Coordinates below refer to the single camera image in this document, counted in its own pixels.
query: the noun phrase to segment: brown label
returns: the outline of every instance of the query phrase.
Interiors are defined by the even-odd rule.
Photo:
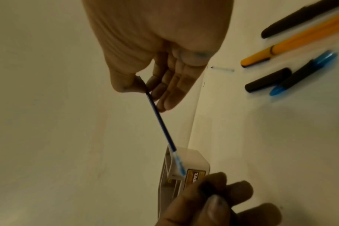
[[[201,179],[205,176],[206,176],[205,171],[189,169],[187,171],[186,180],[184,182],[184,188],[190,186],[191,184],[193,184],[194,182],[196,182],[197,180],[199,180],[199,179]]]

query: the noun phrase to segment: orange pen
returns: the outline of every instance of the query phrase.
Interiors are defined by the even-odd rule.
[[[275,55],[309,44],[336,32],[339,32],[339,15],[242,60],[241,66],[245,68],[268,61]]]

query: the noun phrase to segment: pen cap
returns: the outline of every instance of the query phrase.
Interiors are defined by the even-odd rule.
[[[252,93],[270,86],[274,86],[287,79],[291,74],[291,70],[286,67],[249,84],[246,84],[245,90],[249,93]]]

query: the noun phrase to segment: skin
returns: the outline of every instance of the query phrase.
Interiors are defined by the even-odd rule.
[[[223,198],[226,215],[211,219],[205,209],[203,197],[198,192],[198,186],[209,181],[217,191],[224,193]],[[224,173],[211,174],[185,189],[168,207],[158,220],[156,226],[229,226],[229,207],[238,205],[250,199],[253,195],[252,186],[246,182],[226,185]],[[280,210],[273,204],[263,204],[238,213],[241,226],[277,226],[281,223]]]
[[[174,108],[219,50],[233,0],[83,0],[118,92],[151,92]],[[154,59],[145,84],[136,73]]]

